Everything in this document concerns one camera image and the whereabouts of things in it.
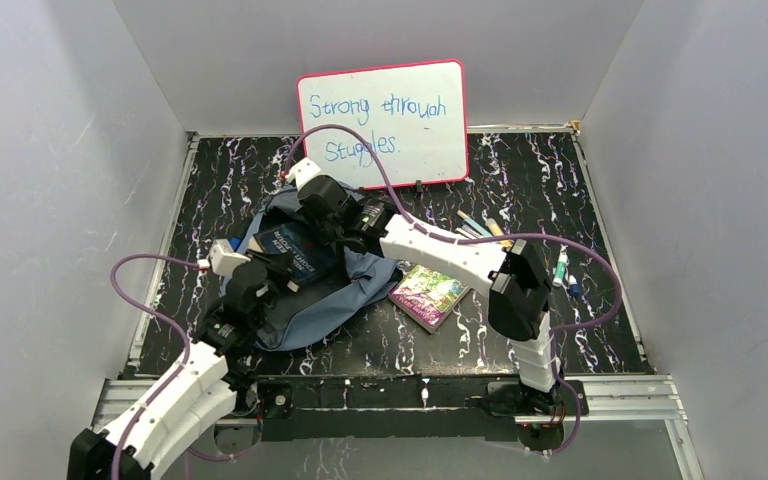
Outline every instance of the corner wall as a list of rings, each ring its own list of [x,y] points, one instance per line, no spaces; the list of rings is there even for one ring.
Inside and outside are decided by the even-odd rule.
[[[707,478],[768,478],[768,2],[647,0],[582,132]]]
[[[109,269],[158,251],[185,146],[109,0],[0,1],[0,479],[64,478],[138,319]]]
[[[114,0],[184,128],[298,132],[308,73],[458,58],[469,125],[580,119],[643,0]]]

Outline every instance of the book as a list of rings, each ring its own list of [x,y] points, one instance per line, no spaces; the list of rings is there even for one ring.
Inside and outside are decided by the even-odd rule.
[[[390,300],[433,333],[469,291],[458,280],[434,270],[414,265],[390,291]]]
[[[265,254],[293,254],[292,279],[298,285],[316,281],[337,265],[334,249],[317,243],[314,238],[306,225],[296,221],[282,223],[252,236]]]

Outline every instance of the blue fabric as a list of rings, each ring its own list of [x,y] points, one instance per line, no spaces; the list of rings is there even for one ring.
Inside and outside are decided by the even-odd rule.
[[[284,187],[267,204],[266,208],[258,211],[252,218],[251,225],[242,239],[241,246],[244,250],[251,237],[260,230],[263,216],[269,210],[277,208],[291,218],[304,222],[304,219],[296,212],[300,205],[293,187]],[[295,295],[317,295],[317,288],[322,291],[333,291],[323,296],[307,308],[295,315],[281,315],[279,310],[283,305],[281,301],[267,315],[266,325],[258,330],[257,346],[268,351],[287,351],[304,348],[323,340],[329,333],[336,330],[358,310],[366,305],[382,300],[396,282],[391,281],[393,271],[396,269],[396,261],[381,258],[372,254],[359,254],[349,249],[344,249],[346,273],[351,280],[342,288],[331,285],[301,287]],[[225,286],[230,279],[222,282],[222,294],[225,294]]]

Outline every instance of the black platform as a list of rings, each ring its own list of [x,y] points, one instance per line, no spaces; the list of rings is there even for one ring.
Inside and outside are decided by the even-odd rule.
[[[198,146],[169,254],[205,258],[214,238],[250,215],[281,183],[278,173],[293,137],[207,138]],[[457,210],[495,218],[509,232],[543,231],[575,239],[607,258],[584,175],[569,133],[470,134],[466,181],[432,185],[421,195],[400,189],[418,218],[452,230]],[[547,264],[559,247],[544,245]],[[552,295],[552,325],[583,322],[609,308],[607,275],[573,256],[570,272],[584,295]],[[219,278],[167,267],[158,309],[189,331],[219,294]],[[485,299],[469,294],[428,334],[388,300],[360,312],[324,341],[288,353],[259,353],[257,371],[272,375],[493,374],[515,371],[507,340],[489,328]],[[641,360],[625,310],[601,328],[559,338],[567,373],[651,373]],[[160,374],[181,352],[181,341],[152,322],[138,373]]]

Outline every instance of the pink whiteboard frame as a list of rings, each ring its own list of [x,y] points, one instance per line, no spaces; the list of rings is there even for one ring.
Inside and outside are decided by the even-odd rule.
[[[466,158],[464,161],[466,162],[466,173],[461,178],[450,178],[450,179],[444,179],[444,180],[432,180],[427,182],[422,182],[423,185],[431,185],[435,183],[448,183],[448,182],[460,182],[463,181],[466,177],[469,176],[469,138],[467,137],[466,133],[466,75],[464,74],[464,66],[463,63],[460,62],[460,60],[455,58],[448,58],[445,60],[432,60],[430,62],[417,62],[417,63],[402,63],[399,65],[386,65],[383,67],[367,67],[367,68],[358,68],[355,70],[340,70],[336,72],[325,72],[325,73],[311,73],[308,75],[303,75],[299,77],[298,81],[296,82],[296,99],[298,100],[299,104],[299,121],[302,124],[302,132],[306,130],[304,125],[304,112],[302,111],[302,99],[299,95],[299,84],[302,80],[306,78],[316,78],[316,77],[330,77],[332,75],[343,75],[346,73],[357,73],[357,72],[372,72],[375,70],[390,70],[392,68],[404,68],[404,67],[416,67],[420,65],[434,65],[438,63],[457,63],[459,67],[461,67],[461,94],[463,97],[463,105],[464,105],[464,151],[466,152]],[[305,148],[305,156],[307,156],[307,139],[304,141],[304,148]],[[400,183],[397,185],[393,185],[394,187],[406,187],[414,185],[413,183]],[[375,187],[365,187],[364,190],[375,190],[379,188],[384,188],[384,185],[379,185]]]

